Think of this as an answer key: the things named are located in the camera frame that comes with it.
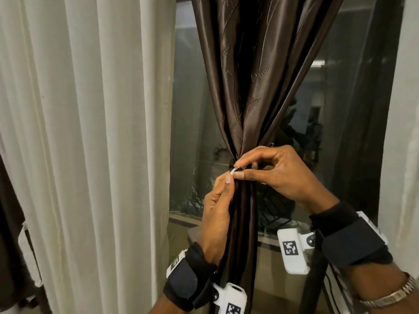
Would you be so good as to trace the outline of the person's left hand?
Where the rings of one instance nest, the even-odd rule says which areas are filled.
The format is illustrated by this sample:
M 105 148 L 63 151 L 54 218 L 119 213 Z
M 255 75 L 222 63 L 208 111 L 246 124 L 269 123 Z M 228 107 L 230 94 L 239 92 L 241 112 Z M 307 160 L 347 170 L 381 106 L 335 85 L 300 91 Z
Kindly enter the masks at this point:
M 196 240 L 207 262 L 219 265 L 227 244 L 230 214 L 223 211 L 223 188 L 226 172 L 220 175 L 213 189 L 204 198 L 201 232 Z

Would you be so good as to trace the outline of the glass window pane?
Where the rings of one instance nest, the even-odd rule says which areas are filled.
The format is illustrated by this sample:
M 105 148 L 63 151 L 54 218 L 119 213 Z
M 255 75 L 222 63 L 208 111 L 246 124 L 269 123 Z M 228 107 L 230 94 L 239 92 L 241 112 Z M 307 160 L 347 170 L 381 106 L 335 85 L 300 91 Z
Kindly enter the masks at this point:
M 292 138 L 339 198 L 378 220 L 385 128 L 405 0 L 344 0 L 274 145 Z M 217 125 L 191 0 L 176 4 L 170 212 L 200 219 L 233 159 Z

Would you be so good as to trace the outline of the brown satin curtain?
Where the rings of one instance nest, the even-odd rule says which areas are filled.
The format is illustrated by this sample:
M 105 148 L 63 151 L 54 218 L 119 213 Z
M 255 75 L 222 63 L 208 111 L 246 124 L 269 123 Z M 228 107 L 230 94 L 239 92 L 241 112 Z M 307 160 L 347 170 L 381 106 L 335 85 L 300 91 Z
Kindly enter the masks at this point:
M 343 0 L 191 0 L 219 129 L 234 160 L 268 146 Z

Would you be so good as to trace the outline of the silver metal wristwatch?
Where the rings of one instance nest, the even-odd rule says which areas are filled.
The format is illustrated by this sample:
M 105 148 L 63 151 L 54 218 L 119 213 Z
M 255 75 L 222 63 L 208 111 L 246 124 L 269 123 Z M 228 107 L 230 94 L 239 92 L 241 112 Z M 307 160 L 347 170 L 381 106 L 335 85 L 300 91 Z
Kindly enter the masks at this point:
M 370 309 L 382 309 L 403 301 L 412 292 L 418 290 L 416 279 L 408 273 L 405 274 L 407 275 L 406 283 L 399 290 L 375 300 L 365 301 L 359 299 L 359 303 Z

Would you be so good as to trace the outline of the dark brown curtain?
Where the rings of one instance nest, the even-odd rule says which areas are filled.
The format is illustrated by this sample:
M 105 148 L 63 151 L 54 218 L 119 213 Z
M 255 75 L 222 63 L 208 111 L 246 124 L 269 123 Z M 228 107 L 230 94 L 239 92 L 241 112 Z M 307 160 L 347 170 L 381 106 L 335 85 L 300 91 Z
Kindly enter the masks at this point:
M 39 306 L 41 314 L 52 314 L 44 287 L 36 287 L 18 236 L 25 221 L 3 159 L 0 155 L 0 311 Z

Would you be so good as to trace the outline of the person's right forearm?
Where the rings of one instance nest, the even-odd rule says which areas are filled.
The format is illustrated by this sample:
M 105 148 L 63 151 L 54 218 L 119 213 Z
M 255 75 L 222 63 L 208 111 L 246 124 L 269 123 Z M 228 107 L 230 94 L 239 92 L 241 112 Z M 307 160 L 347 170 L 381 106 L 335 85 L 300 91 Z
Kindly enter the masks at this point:
M 407 275 L 396 264 L 366 263 L 351 265 L 343 270 L 360 300 L 375 300 L 399 290 Z M 370 309 L 370 314 L 419 314 L 419 287 L 403 301 L 382 309 Z

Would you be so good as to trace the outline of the person's right hand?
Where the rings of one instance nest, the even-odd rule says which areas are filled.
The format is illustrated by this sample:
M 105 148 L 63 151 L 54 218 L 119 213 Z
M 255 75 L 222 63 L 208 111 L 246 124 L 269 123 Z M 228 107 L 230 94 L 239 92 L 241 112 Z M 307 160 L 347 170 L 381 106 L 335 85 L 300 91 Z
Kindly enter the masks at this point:
M 339 203 L 338 198 L 327 190 L 289 145 L 257 147 L 234 163 L 234 167 L 249 165 L 250 169 L 270 170 L 274 184 L 268 185 L 311 215 Z

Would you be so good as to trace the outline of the white curtain panel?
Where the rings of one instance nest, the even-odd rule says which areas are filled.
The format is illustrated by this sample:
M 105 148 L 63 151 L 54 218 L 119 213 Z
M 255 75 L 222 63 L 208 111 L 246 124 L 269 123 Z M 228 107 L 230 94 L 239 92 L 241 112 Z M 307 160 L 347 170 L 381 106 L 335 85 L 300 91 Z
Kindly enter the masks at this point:
M 419 280 L 419 0 L 404 0 L 385 132 L 378 226 Z

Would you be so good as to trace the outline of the white sheer curtain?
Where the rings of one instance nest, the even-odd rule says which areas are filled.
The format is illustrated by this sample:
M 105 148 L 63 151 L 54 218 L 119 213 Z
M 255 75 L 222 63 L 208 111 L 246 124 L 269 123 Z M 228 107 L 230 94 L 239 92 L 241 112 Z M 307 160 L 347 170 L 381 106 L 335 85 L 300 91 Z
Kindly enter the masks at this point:
M 176 0 L 0 0 L 0 136 L 53 314 L 147 314 L 168 265 Z

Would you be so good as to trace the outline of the black pole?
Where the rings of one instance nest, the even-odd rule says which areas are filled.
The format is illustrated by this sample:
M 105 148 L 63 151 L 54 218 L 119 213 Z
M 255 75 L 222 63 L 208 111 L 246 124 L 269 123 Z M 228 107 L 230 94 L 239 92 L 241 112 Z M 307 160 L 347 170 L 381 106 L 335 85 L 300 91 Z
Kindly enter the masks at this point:
M 328 261 L 322 251 L 314 249 L 311 265 L 302 291 L 298 314 L 315 314 L 322 291 L 324 278 L 328 268 Z

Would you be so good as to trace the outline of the person's left forearm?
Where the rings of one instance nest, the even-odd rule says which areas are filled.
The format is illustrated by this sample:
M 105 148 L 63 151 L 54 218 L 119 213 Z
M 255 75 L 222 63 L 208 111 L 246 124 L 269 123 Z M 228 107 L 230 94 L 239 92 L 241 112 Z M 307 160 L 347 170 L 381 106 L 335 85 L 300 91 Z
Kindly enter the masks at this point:
M 186 312 L 162 294 L 148 314 L 186 314 Z

